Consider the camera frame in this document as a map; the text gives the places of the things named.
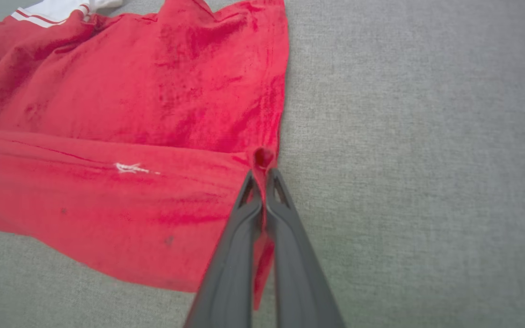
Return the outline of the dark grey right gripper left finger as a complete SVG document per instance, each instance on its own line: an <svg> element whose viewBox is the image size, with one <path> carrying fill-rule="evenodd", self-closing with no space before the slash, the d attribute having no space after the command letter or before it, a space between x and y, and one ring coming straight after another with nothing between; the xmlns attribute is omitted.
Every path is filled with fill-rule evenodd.
<svg viewBox="0 0 525 328"><path fill-rule="evenodd" d="M242 183L184 327L252 326L254 243L260 234L262 213L261 192L250 171Z"/></svg>

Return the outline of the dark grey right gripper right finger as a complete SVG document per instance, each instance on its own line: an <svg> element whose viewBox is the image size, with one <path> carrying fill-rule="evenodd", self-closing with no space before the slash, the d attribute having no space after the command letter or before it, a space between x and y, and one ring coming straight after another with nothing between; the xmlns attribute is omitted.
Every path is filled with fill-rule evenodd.
<svg viewBox="0 0 525 328"><path fill-rule="evenodd" d="M266 230L274 244L277 326L343 328L327 278L277 168L268 172L265 198Z"/></svg>

